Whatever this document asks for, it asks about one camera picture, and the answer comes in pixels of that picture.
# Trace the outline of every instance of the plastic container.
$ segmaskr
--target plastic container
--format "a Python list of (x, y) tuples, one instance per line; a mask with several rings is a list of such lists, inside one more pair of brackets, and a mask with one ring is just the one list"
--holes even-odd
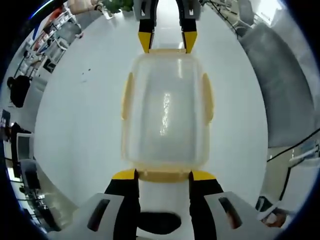
[(198, 60), (177, 50), (140, 56), (122, 99), (124, 160), (140, 171), (190, 172), (208, 160), (213, 98)]

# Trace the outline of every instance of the black slot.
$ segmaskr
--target black slot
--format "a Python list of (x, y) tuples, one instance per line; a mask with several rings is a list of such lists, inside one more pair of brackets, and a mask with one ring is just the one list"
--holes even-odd
[(242, 225), (242, 221), (229, 199), (226, 197), (221, 197), (219, 198), (219, 202), (221, 203), (225, 213), (227, 214), (231, 228), (237, 229), (238, 227), (240, 227)]
[(105, 213), (105, 210), (110, 203), (110, 200), (108, 199), (102, 199), (99, 204), (96, 206), (95, 210), (93, 211), (92, 216), (90, 217), (90, 220), (88, 222), (88, 229), (96, 232), (99, 229), (99, 225), (102, 219), (102, 216)]

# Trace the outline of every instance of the cable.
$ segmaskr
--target cable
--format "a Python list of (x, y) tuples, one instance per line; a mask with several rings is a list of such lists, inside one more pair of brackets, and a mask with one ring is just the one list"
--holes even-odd
[(291, 147), (289, 147), (286, 150), (283, 150), (282, 152), (278, 153), (277, 155), (273, 156), (272, 158), (270, 158), (268, 161), (266, 161), (267, 163), (270, 162), (271, 160), (279, 157), (280, 155), (294, 149), (295, 147), (299, 146), (300, 144), (303, 144), (305, 141), (307, 141), (308, 139), (310, 139), (311, 137), (313, 137), (315, 134), (317, 134), (320, 131), (320, 128), (318, 128), (317, 130), (315, 130), (313, 133), (311, 133), (309, 136), (307, 136), (305, 139), (301, 140), (300, 142), (298, 142), (296, 145), (293, 145)]
[(231, 24), (231, 22), (228, 20), (228, 18), (226, 18), (226, 17), (221, 13), (220, 9), (218, 9), (218, 8), (216, 7), (216, 5), (214, 4), (214, 2), (212, 2), (211, 0), (208, 0), (208, 1), (212, 4), (212, 6), (215, 8), (215, 10), (217, 10), (217, 12), (221, 15), (221, 17), (223, 17), (224, 20), (226, 20), (226, 21), (230, 24), (230, 26), (231, 26), (231, 27), (233, 28), (233, 30), (234, 30), (234, 33), (236, 34), (236, 39), (239, 39), (239, 35), (238, 35), (238, 33), (237, 33), (236, 28)]

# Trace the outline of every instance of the transparent plastic box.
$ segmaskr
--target transparent plastic box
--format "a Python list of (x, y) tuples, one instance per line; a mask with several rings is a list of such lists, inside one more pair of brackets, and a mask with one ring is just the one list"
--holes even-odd
[(179, 50), (141, 55), (122, 99), (124, 160), (140, 171), (188, 172), (209, 157), (210, 81), (198, 60)]

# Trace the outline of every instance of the desk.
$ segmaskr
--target desk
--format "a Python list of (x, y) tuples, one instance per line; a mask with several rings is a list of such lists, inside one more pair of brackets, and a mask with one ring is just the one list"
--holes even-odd
[[(133, 61), (143, 52), (138, 29), (139, 23), (130, 16), (98, 18), (66, 51), (44, 91), (36, 118), (34, 155), (49, 179), (78, 206), (104, 192), (116, 172), (130, 168), (121, 160), (121, 98)], [(268, 148), (261, 90), (236, 36), (208, 6), (197, 30), (192, 54), (208, 73), (215, 98), (210, 156), (203, 169), (215, 174), (225, 191), (255, 206)], [(174, 202), (170, 208), (181, 205), (175, 189), (188, 203), (184, 184), (166, 194), (174, 198), (166, 201)], [(152, 183), (142, 187), (141, 200), (149, 204), (146, 209), (162, 204), (159, 195), (156, 201), (150, 199), (153, 193), (164, 193), (163, 189), (156, 191)]]

